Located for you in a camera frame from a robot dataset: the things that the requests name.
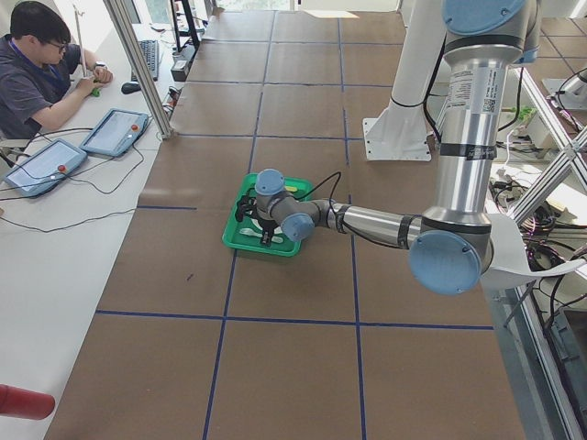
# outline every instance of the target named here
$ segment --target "tablet device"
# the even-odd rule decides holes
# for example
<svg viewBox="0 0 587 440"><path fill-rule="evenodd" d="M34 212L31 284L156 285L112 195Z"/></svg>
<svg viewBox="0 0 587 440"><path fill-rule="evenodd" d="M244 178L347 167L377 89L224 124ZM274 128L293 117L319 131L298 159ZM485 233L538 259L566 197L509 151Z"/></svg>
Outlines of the tablet device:
<svg viewBox="0 0 587 440"><path fill-rule="evenodd" d="M24 162L16 164L4 176L4 181L22 195L35 197L52 190L86 158L85 151L57 139Z"/></svg>
<svg viewBox="0 0 587 440"><path fill-rule="evenodd" d="M127 151L143 134L149 116L128 110L111 109L80 145L88 153L116 157Z"/></svg>

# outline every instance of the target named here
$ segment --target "glasses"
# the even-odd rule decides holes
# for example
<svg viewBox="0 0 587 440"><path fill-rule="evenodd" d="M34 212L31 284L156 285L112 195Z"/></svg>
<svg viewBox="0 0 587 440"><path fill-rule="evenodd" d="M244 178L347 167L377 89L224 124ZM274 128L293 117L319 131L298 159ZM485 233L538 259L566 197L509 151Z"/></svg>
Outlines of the glasses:
<svg viewBox="0 0 587 440"><path fill-rule="evenodd" d="M47 44L50 44L51 46L59 49L59 53L63 53L65 50L67 50L67 44L51 43L50 41L47 41Z"/></svg>

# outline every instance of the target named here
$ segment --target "dark blue shirt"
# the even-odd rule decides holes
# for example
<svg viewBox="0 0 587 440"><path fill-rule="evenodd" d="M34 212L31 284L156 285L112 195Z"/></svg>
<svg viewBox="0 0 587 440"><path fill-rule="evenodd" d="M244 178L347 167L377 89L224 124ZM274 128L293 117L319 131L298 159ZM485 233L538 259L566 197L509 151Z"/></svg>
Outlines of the dark blue shirt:
<svg viewBox="0 0 587 440"><path fill-rule="evenodd" d="M10 39L0 38L0 130L9 139L30 139L41 129L31 117L67 93L70 75L80 63L80 47L70 44L60 63L52 66L60 80L49 66L41 72L30 65L10 46Z"/></svg>

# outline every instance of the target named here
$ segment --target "green plastic basket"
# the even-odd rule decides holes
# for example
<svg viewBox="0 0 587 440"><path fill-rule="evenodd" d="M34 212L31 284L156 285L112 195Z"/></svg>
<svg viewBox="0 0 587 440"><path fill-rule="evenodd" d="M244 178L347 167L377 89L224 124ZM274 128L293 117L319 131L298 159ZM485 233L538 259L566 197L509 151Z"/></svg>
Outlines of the green plastic basket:
<svg viewBox="0 0 587 440"><path fill-rule="evenodd" d="M276 240L282 241L281 243L271 242L269 247L265 247L260 243L258 236L250 236L241 233L242 229L252 229L254 232L260 234L261 229L256 220L249 217L245 217L242 222L237 222L235 218L235 212L237 211L237 202L240 198L248 191L251 190L249 195L255 197L255 182L257 181L257 174L247 174L243 179L242 185L238 190L237 198L233 204L230 217L228 218L227 227L224 229L222 234L222 241L229 248L244 249L251 252L261 252L263 254L278 255L280 257L293 257L300 251L301 242L293 242L285 234L281 233L281 229L275 230L273 236ZM312 190L312 183L304 179L296 179L294 177L285 178L285 187L292 193L295 198L300 200L309 200L310 197L306 196Z"/></svg>

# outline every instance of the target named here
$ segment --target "white table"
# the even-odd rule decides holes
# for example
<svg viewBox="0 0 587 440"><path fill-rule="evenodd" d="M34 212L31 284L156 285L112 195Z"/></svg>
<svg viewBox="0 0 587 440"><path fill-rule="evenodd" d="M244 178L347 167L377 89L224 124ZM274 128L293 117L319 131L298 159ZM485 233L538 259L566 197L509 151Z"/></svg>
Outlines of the white table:
<svg viewBox="0 0 587 440"><path fill-rule="evenodd" d="M156 84L164 97L168 86L175 84L171 50L164 44L161 49L165 53ZM120 92L122 83L129 81L130 67L114 30L97 53L116 78L99 98L87 98L66 127L93 127L113 107L148 113L142 93ZM86 135L63 138L77 145ZM37 199L0 202L4 217L51 229L134 208L160 142L153 123L136 144L143 163L110 195L85 183L64 181ZM46 143L36 142L29 150ZM91 157L79 171L104 160ZM131 149L78 178L109 191L139 161ZM14 190L0 192L2 198L16 196ZM0 221L0 383L46 392L59 401L131 218L132 213L120 214L50 234ZM52 416L43 421L0 416L0 438L42 439L51 420Z"/></svg>

